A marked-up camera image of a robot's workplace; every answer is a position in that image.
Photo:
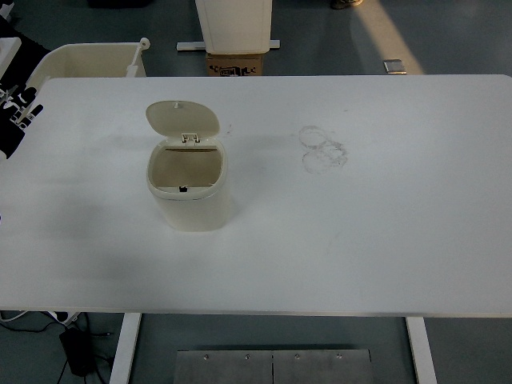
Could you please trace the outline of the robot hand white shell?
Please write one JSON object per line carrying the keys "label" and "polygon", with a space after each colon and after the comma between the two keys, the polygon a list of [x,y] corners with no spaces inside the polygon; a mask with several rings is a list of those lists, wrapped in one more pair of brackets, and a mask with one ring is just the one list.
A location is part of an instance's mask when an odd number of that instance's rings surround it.
{"label": "robot hand white shell", "polygon": [[9,158],[25,136],[18,120],[25,108],[35,99],[36,89],[27,82],[36,66],[50,51],[16,31],[1,17],[1,37],[19,38],[21,46],[1,77],[1,91],[11,91],[9,100],[1,101],[1,152]]}

